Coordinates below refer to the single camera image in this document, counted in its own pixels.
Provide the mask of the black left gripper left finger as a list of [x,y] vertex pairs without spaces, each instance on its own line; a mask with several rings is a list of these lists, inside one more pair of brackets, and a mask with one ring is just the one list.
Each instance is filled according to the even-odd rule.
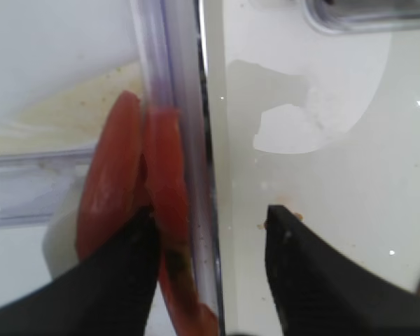
[[0,308],[0,335],[143,335],[160,266],[144,206],[93,255]]

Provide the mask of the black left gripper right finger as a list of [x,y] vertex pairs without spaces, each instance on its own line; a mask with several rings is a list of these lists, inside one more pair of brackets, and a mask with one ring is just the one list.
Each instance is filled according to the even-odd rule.
[[267,209],[265,271],[284,335],[420,335],[420,297],[335,250],[282,205]]

